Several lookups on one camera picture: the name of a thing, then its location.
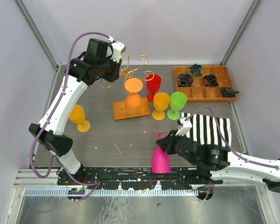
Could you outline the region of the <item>magenta plastic wine glass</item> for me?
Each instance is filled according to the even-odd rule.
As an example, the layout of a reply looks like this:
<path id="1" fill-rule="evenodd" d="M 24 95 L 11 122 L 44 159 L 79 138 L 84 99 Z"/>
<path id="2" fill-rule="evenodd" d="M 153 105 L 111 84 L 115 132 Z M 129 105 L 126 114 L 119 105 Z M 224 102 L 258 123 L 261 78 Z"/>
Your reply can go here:
<path id="1" fill-rule="evenodd" d="M 165 174 L 171 171 L 170 158 L 162 148 L 157 145 L 152 156 L 152 172 L 156 174 Z"/>

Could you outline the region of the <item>orange plastic wine glass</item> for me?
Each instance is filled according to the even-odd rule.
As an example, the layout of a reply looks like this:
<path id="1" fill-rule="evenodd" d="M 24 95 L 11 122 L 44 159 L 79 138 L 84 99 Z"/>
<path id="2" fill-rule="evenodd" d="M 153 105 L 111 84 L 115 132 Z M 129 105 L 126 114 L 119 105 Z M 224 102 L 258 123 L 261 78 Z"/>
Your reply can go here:
<path id="1" fill-rule="evenodd" d="M 124 87 L 129 92 L 125 99 L 125 110 L 131 115 L 136 115 L 142 108 L 139 92 L 143 88 L 143 83 L 140 79 L 130 78 L 125 82 Z"/>

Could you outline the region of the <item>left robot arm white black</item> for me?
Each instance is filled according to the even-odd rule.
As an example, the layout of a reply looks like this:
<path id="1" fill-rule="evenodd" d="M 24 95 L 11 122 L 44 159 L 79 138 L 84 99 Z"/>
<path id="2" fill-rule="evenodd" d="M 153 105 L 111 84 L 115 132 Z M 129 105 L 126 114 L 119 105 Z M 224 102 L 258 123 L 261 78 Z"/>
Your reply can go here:
<path id="1" fill-rule="evenodd" d="M 63 133 L 66 122 L 88 86 L 99 79 L 112 83 L 119 78 L 121 55 L 125 50 L 125 44 L 112 38 L 108 41 L 91 38 L 86 51 L 70 58 L 61 87 L 48 111 L 37 124 L 29 126 L 35 140 L 57 158 L 74 185 L 83 182 L 84 173 L 73 153 L 73 140 Z"/>

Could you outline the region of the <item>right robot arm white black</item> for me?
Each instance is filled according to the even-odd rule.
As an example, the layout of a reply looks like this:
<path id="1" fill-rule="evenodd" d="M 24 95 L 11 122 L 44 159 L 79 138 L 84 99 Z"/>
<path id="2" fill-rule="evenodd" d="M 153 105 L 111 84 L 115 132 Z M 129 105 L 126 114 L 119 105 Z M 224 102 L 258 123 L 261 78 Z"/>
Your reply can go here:
<path id="1" fill-rule="evenodd" d="M 196 180 L 205 184 L 209 180 L 235 180 L 264 184 L 280 193 L 280 159 L 262 159 L 232 152 L 229 148 L 200 144 L 176 130 L 157 140 L 157 145 L 168 155 L 177 154 L 196 167 Z"/>

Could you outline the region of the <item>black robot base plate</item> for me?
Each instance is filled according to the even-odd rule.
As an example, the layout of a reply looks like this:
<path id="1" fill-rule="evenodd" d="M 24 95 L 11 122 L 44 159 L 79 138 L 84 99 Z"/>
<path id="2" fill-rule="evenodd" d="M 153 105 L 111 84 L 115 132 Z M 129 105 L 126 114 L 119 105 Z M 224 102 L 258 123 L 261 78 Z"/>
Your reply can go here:
<path id="1" fill-rule="evenodd" d="M 199 177 L 195 168 L 172 167 L 169 173 L 157 174 L 150 167 L 85 167 L 75 175 L 82 184 L 92 184 L 88 189 L 145 190 L 154 189 L 158 184 L 162 190 L 192 189 L 195 185 L 207 185 L 210 174 Z"/>

